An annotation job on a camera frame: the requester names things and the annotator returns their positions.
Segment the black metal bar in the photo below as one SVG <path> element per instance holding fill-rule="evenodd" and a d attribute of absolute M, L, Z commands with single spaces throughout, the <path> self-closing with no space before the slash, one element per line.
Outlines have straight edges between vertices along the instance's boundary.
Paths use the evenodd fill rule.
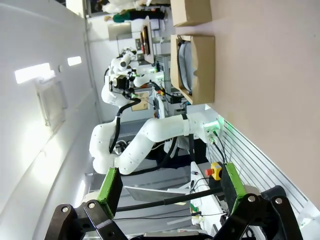
<path fill-rule="evenodd" d="M 260 199 L 254 194 L 246 194 L 233 214 L 225 221 L 214 236 L 214 240 L 239 240 L 253 220 L 260 206 Z"/>
<path fill-rule="evenodd" d="M 303 240 L 296 216 L 291 208 L 288 198 L 283 196 L 274 196 L 271 199 L 272 207 L 280 219 L 280 225 L 283 229 L 286 240 Z"/>
<path fill-rule="evenodd" d="M 73 225 L 77 213 L 70 204 L 60 204 L 54 210 L 44 240 L 81 240 L 85 234 Z"/>
<path fill-rule="evenodd" d="M 128 240 L 118 225 L 108 217 L 98 201 L 86 202 L 84 211 L 102 240 Z"/>
<path fill-rule="evenodd" d="M 122 206 L 122 207 L 118 207 L 116 209 L 116 211 L 117 212 L 125 212 L 125 211 L 132 211 L 132 210 L 138 210 L 138 209 L 147 209 L 147 208 L 152 208 L 152 207 L 157 207 L 157 206 L 162 206 L 162 205 L 176 204 L 176 203 L 180 203 L 180 202 L 189 201 L 192 199 L 202 198 L 202 197 L 216 194 L 219 192 L 220 192 L 220 189 L 209 189 L 209 190 L 205 190 L 205 191 L 191 193 L 188 195 L 167 198 L 167 199 L 160 200 L 160 201 L 142 203 L 142 204 L 131 205 L 131 206 Z"/>

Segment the white wall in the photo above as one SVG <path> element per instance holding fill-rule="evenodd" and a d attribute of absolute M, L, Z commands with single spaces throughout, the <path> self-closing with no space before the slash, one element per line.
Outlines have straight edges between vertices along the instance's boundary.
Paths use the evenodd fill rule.
<path fill-rule="evenodd" d="M 140 38 L 139 32 L 142 28 L 143 20 L 138 19 L 131 21 L 131 31 L 133 38 L 119 40 L 118 44 L 117 41 L 109 41 L 108 24 L 112 23 L 112 21 L 105 22 L 104 16 L 97 16 L 88 19 L 88 40 L 90 55 L 92 59 L 92 68 L 97 92 L 99 95 L 102 120 L 105 122 L 111 121 L 115 118 L 118 108 L 116 106 L 112 106 L 103 102 L 101 99 L 101 90 L 104 86 L 104 73 L 108 68 L 111 60 L 119 56 L 118 48 L 120 51 L 121 49 L 128 47 L 136 48 L 135 39 Z M 151 27 L 152 29 L 158 29 L 158 21 L 152 20 Z M 127 122 L 140 119 L 148 119 L 152 118 L 153 114 L 154 111 L 152 106 L 150 106 L 149 110 L 142 111 L 131 111 L 131 109 L 129 108 L 124 111 L 121 117 L 121 121 Z"/>
<path fill-rule="evenodd" d="M 0 22 L 0 238 L 32 239 L 39 217 L 48 222 L 46 209 L 58 202 L 51 205 L 51 190 L 52 196 L 65 195 L 63 200 L 73 203 L 78 188 L 73 184 L 81 181 L 88 162 L 89 133 L 99 123 L 84 47 L 85 22 L 54 0 L 2 0 Z M 69 67 L 67 58 L 75 56 L 82 63 Z M 57 73 L 68 103 L 66 121 L 54 136 L 44 125 L 34 84 L 17 84 L 14 74 L 42 63 Z M 66 159 L 76 159 L 79 166 L 57 178 Z M 70 182 L 53 189 L 66 175 Z"/>
<path fill-rule="evenodd" d="M 65 6 L 70 11 L 74 12 L 80 17 L 84 17 L 84 1 L 83 0 L 65 0 Z"/>

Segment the white panel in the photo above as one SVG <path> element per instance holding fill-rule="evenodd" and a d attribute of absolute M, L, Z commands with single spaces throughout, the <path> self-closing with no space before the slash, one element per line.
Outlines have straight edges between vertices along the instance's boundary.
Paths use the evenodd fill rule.
<path fill-rule="evenodd" d="M 88 161 L 88 145 L 92 129 L 98 123 L 95 109 L 92 108 L 83 122 L 81 132 L 69 150 L 62 165 L 61 171 L 57 175 L 47 202 L 39 216 L 37 227 L 33 235 L 34 240 L 43 240 L 47 232 L 51 217 L 56 207 L 62 203 L 74 205 L 78 193 L 78 187 L 82 180 L 86 180 L 84 173 L 90 173 L 93 169 L 92 162 Z M 86 180 L 85 190 L 88 192 L 90 182 Z"/>
<path fill-rule="evenodd" d="M 257 187 L 261 192 L 275 185 L 282 186 L 297 217 L 308 199 L 283 172 L 260 149 L 226 121 L 220 138 L 225 148 L 227 162 L 234 163 L 242 182 Z M 217 145 L 222 151 L 221 144 L 217 143 Z M 207 158 L 210 162 L 222 162 L 220 153 L 213 145 L 208 145 Z"/>
<path fill-rule="evenodd" d="M 85 57 L 85 22 L 54 0 L 2 0 L 0 21 L 0 44 L 5 46 L 0 54 L 1 239 L 32 239 L 71 146 L 80 131 L 92 130 L 93 122 L 84 123 L 92 119 L 97 124 Z M 69 67 L 70 56 L 81 56 L 82 64 Z M 34 84 L 17 84 L 15 78 L 16 70 L 42 63 L 49 63 L 56 72 L 68 105 L 66 121 L 55 135 L 46 130 Z M 85 162 L 87 156 L 77 160 Z M 73 178 L 79 172 L 67 174 Z"/>

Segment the white table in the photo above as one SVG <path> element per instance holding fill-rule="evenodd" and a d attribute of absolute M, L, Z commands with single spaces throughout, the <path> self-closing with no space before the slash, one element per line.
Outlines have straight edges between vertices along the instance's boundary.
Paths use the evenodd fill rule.
<path fill-rule="evenodd" d="M 210 3 L 212 22 L 175 34 L 215 36 L 211 107 L 320 209 L 320 1 Z"/>
<path fill-rule="evenodd" d="M 207 177 L 202 174 L 200 168 L 194 161 L 191 162 L 190 167 L 191 167 L 191 171 L 198 172 L 198 175 L 191 174 L 190 180 L 191 181 L 193 180 L 194 184 L 196 184 L 196 182 L 199 179 Z M 195 192 L 202 192 L 210 189 L 206 179 L 199 180 L 197 184 L 194 185 L 193 187 L 194 189 L 196 189 Z M 217 198 L 213 194 L 191 200 L 190 202 L 195 207 L 198 207 L 199 211 L 201 211 L 203 215 L 211 215 L 211 216 L 204 216 L 203 217 L 204 221 L 200 223 L 201 229 L 205 230 L 208 235 L 211 235 L 214 224 L 218 230 L 221 228 L 220 218 L 224 213 L 224 211 L 221 209 Z"/>

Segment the cardboard box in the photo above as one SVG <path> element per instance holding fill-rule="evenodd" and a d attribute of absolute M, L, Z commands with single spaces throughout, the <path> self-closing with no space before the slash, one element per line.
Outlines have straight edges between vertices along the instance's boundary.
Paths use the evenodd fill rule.
<path fill-rule="evenodd" d="M 173 25 L 196 26 L 212 21 L 210 0 L 171 0 Z"/>
<path fill-rule="evenodd" d="M 178 36 L 171 36 L 171 69 L 172 85 L 192 104 L 213 103 L 215 100 L 216 49 L 214 36 L 180 35 L 183 40 L 191 41 L 194 79 L 192 95 L 182 84 L 178 72 Z"/>

